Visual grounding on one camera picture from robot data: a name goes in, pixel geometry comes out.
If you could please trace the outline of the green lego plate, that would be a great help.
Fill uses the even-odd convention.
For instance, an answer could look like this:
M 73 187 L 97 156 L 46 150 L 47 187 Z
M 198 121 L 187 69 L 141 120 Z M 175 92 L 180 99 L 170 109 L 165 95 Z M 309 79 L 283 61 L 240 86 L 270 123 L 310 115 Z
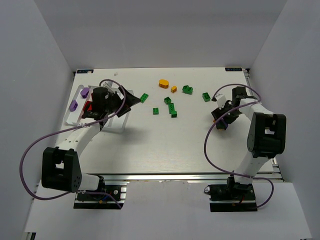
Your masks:
M 149 95 L 147 93 L 143 93 L 140 97 L 140 102 L 144 103 L 148 97 L 149 97 Z

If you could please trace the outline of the red arched lego brick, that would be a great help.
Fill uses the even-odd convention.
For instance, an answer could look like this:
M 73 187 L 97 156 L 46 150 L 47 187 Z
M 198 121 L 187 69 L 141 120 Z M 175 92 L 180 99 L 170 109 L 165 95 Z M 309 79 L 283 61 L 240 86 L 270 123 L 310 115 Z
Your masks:
M 86 111 L 91 111 L 92 110 L 92 102 L 91 101 L 87 101 L 84 105 L 83 110 Z

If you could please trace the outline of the purple rounded lego brick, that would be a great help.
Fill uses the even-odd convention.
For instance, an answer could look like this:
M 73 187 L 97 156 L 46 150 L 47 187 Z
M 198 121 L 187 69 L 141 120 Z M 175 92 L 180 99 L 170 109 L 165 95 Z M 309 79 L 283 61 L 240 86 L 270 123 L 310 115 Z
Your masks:
M 89 87 L 84 87 L 81 91 L 80 91 L 80 96 L 84 99 L 87 98 L 88 94 L 90 92 L 90 88 Z

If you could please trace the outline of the green number three lego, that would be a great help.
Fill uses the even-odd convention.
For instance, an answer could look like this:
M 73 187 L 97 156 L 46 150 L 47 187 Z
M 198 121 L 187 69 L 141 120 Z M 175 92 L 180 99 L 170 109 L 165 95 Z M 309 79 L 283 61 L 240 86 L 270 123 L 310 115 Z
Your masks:
M 208 92 L 204 92 L 204 93 L 202 94 L 202 98 L 203 98 L 203 100 L 204 100 L 205 102 L 209 102 L 209 101 L 211 100 L 211 97 L 210 97 L 210 95 L 209 95 Z

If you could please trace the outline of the yellow rounded lego brick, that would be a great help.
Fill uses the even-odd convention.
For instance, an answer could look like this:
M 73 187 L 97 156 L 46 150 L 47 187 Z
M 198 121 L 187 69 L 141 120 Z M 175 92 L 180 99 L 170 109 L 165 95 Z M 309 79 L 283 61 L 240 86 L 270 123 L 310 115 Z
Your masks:
M 167 88 L 169 87 L 170 83 L 169 83 L 169 81 L 166 80 L 166 79 L 160 79 L 160 80 L 158 81 L 158 85 L 159 85 L 159 87 L 161 87 L 161 88 L 167 89 Z

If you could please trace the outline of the small yellow lego brick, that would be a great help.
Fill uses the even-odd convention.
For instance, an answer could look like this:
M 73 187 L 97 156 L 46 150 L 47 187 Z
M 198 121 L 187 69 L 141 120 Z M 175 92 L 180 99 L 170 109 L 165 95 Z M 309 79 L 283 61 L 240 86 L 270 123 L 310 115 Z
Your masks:
M 177 91 L 177 87 L 176 87 L 176 86 L 171 87 L 170 91 L 171 91 L 172 93 L 175 93 L 175 92 Z

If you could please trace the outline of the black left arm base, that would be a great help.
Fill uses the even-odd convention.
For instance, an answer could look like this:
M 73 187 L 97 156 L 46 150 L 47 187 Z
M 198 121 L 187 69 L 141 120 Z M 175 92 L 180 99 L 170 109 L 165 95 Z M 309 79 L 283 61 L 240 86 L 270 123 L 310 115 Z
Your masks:
M 106 181 L 104 192 L 79 192 L 74 199 L 73 208 L 78 210 L 120 210 L 126 199 L 126 181 Z

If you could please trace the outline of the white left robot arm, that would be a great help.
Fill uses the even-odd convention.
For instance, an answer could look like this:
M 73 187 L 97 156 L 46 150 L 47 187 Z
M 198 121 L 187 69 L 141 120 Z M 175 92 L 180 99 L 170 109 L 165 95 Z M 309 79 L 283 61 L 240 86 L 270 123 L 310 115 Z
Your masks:
M 122 117 L 140 101 L 140 98 L 121 86 L 117 91 L 107 87 L 95 87 L 84 102 L 78 128 L 56 147 L 47 147 L 44 150 L 42 186 L 71 193 L 103 192 L 105 188 L 103 177 L 83 173 L 79 158 L 89 142 L 101 132 L 112 116 Z

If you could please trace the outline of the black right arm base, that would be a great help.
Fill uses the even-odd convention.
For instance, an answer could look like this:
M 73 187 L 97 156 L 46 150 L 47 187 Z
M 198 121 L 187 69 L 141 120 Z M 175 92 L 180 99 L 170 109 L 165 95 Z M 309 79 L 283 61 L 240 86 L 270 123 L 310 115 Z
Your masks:
M 212 213 L 257 212 L 256 195 L 252 184 L 246 188 L 230 187 L 227 184 L 211 184 L 204 188 L 209 196 Z

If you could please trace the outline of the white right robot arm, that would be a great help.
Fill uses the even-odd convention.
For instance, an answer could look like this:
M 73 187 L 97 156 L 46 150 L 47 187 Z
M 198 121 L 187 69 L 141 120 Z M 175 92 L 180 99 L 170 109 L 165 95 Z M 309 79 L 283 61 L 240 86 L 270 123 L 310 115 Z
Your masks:
M 284 114 L 266 109 L 261 96 L 248 95 L 248 86 L 232 84 L 232 99 L 217 91 L 212 101 L 217 108 L 211 112 L 218 130 L 226 130 L 241 114 L 250 120 L 246 146 L 247 153 L 231 175 L 234 186 L 244 188 L 253 182 L 261 167 L 285 150 L 287 118 Z

